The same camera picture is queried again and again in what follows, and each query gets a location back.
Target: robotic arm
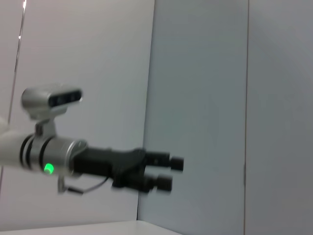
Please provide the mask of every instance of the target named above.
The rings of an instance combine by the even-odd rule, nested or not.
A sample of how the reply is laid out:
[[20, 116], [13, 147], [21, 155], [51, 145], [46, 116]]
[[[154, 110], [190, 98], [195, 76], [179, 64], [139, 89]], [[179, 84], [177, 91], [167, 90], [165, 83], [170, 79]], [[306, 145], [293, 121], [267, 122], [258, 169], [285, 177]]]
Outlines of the robotic arm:
[[172, 190], [171, 177], [147, 176], [145, 167], [170, 167], [183, 171], [182, 158], [170, 158], [169, 153], [147, 152], [145, 149], [121, 152], [93, 148], [85, 140], [57, 136], [54, 118], [64, 114], [69, 105], [81, 101], [82, 91], [71, 86], [26, 89], [22, 94], [22, 106], [30, 118], [37, 121], [35, 133], [27, 135], [12, 131], [0, 119], [0, 165], [58, 175], [58, 192], [84, 193], [64, 183], [65, 177], [82, 174], [103, 176], [105, 181], [111, 178], [112, 186], [116, 188], [127, 187], [146, 193], [153, 188]]

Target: camera lens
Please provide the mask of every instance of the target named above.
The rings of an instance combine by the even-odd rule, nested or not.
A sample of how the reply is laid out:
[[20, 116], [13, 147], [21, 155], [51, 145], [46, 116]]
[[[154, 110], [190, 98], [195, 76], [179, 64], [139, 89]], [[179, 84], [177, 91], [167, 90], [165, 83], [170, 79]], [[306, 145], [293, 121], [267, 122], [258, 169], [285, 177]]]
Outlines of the camera lens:
[[69, 99], [70, 99], [71, 102], [76, 101], [76, 96], [75, 96], [75, 94], [71, 94]]
[[64, 100], [64, 97], [62, 97], [62, 96], [59, 96], [59, 97], [57, 98], [57, 103], [58, 103], [58, 105], [62, 105], [62, 104], [65, 104], [65, 100]]
[[75, 101], [79, 101], [82, 98], [82, 93], [81, 92], [76, 92], [75, 93]]
[[50, 107], [54, 107], [56, 105], [56, 102], [55, 102], [54, 98], [50, 98], [48, 103], [49, 103]]

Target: table surface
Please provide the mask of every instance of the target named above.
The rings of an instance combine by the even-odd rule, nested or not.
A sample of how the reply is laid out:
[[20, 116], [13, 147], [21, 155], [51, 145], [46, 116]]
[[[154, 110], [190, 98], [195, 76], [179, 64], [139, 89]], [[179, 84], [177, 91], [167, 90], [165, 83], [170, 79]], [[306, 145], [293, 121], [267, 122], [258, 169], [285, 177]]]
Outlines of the table surface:
[[179, 235], [144, 221], [0, 232], [0, 235]]

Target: wall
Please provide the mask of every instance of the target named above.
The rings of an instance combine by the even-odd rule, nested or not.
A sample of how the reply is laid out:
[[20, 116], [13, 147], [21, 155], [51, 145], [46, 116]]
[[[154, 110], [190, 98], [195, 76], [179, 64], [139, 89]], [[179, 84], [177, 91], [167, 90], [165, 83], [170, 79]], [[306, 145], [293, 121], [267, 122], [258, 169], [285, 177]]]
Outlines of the wall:
[[8, 119], [23, 0], [2, 0], [0, 7], [0, 117]]
[[144, 146], [184, 157], [185, 170], [170, 197], [140, 196], [140, 220], [186, 235], [243, 234], [247, 7], [156, 1]]
[[250, 0], [247, 235], [312, 234], [312, 11]]
[[[25, 88], [69, 83], [84, 100], [56, 118], [58, 134], [92, 146], [142, 146], [153, 8], [153, 0], [27, 1], [11, 126], [34, 131], [20, 106]], [[99, 181], [66, 179], [82, 188]], [[137, 192], [110, 183], [82, 197], [58, 195], [56, 177], [5, 167], [0, 230], [136, 220], [137, 202]]]

